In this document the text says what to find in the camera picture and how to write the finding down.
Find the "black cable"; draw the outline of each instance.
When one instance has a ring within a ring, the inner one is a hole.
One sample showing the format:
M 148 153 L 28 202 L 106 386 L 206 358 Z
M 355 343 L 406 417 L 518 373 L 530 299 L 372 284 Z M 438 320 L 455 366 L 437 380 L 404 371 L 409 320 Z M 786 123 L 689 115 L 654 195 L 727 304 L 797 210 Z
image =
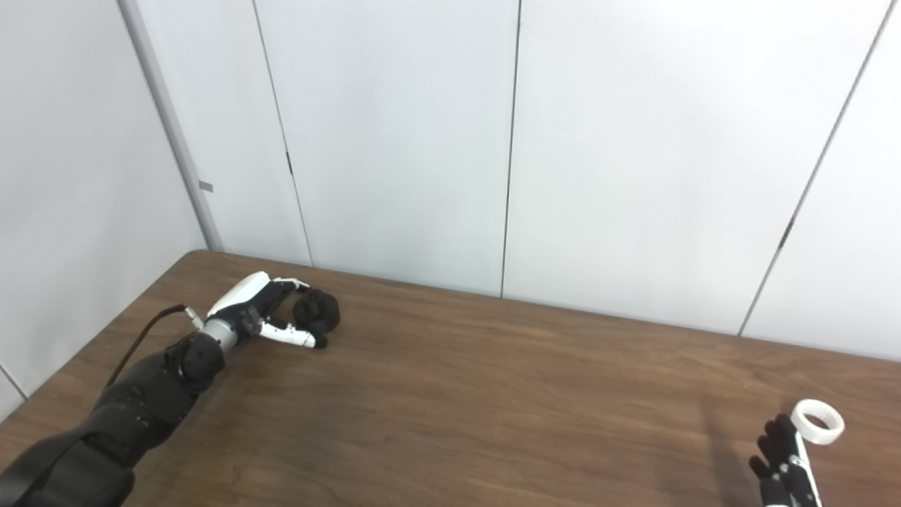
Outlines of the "black cable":
M 150 322 L 147 323 L 147 326 L 144 326 L 144 329 L 141 331 L 141 333 L 138 335 L 138 337 L 136 337 L 134 339 L 134 343 L 132 343 L 132 346 L 129 347 L 128 352 L 125 353 L 122 360 L 119 361 L 119 364 L 115 367 L 115 370 L 113 370 L 113 374 L 110 375 L 110 380 L 106 381 L 106 385 L 104 386 L 104 389 L 113 385 L 113 383 L 115 382 L 115 379 L 119 377 L 119 373 L 121 373 L 122 369 L 125 367 L 125 364 L 128 363 L 128 360 L 132 358 L 132 354 L 134 354 L 134 351 L 138 349 L 138 346 L 141 344 L 142 341 L 144 341 L 144 338 L 147 336 L 147 333 L 150 333 L 150 329 L 153 328 L 153 326 L 156 325 L 157 322 L 159 322 L 160 320 L 162 320 L 163 318 L 165 318 L 169 315 L 172 315 L 173 313 L 178 313 L 179 311 L 185 311 L 186 308 L 187 307 L 185 305 L 176 305 L 174 307 L 170 307 L 170 308 L 162 310 L 160 313 L 157 314 L 156 317 L 152 318 L 150 320 Z

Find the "robotic arm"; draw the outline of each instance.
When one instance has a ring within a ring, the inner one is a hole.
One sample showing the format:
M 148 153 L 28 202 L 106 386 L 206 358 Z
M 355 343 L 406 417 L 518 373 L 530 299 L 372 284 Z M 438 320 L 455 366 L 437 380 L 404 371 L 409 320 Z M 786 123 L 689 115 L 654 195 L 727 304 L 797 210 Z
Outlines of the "robotic arm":
M 296 323 L 271 317 L 295 291 Z M 333 296 L 297 279 L 252 274 L 213 305 L 199 330 L 109 384 L 85 422 L 17 457 L 0 474 L 0 507 L 121 505 L 134 486 L 134 466 L 172 435 L 225 367 L 226 352 L 256 335 L 323 348 L 340 320 Z

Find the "wooden table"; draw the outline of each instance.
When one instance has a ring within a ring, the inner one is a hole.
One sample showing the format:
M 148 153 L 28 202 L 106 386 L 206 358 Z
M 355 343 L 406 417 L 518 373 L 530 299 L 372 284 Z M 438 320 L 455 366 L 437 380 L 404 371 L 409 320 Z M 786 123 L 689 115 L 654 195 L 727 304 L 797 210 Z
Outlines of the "wooden table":
M 257 270 L 337 296 L 329 348 L 232 351 L 128 504 L 757 507 L 762 425 L 809 397 L 848 424 L 810 451 L 826 505 L 899 505 L 901 364 L 209 252 L 0 425 L 0 466 L 81 421 L 158 311 Z M 164 320 L 135 356 L 188 331 Z

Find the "white ring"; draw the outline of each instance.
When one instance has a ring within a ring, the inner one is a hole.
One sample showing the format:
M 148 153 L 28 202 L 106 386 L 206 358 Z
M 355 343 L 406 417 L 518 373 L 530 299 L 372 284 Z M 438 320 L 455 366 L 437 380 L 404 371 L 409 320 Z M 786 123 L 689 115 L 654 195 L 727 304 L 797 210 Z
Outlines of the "white ring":
M 808 416 L 821 420 L 826 428 L 815 425 Z M 832 444 L 844 431 L 844 419 L 836 409 L 819 400 L 801 400 L 791 412 L 791 421 L 804 440 L 818 446 Z

